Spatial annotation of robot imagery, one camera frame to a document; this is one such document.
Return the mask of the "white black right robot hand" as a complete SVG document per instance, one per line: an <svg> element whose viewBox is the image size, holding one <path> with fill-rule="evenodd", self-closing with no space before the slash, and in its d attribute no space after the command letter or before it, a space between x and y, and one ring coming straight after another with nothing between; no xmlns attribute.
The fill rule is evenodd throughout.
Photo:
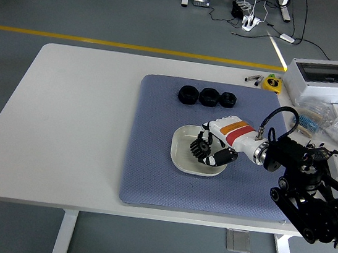
<svg viewBox="0 0 338 253"><path fill-rule="evenodd" d="M208 166L226 165L243 152L257 165L262 165L268 141L237 116L228 116L201 125L198 137L190 144L192 155Z"/></svg>

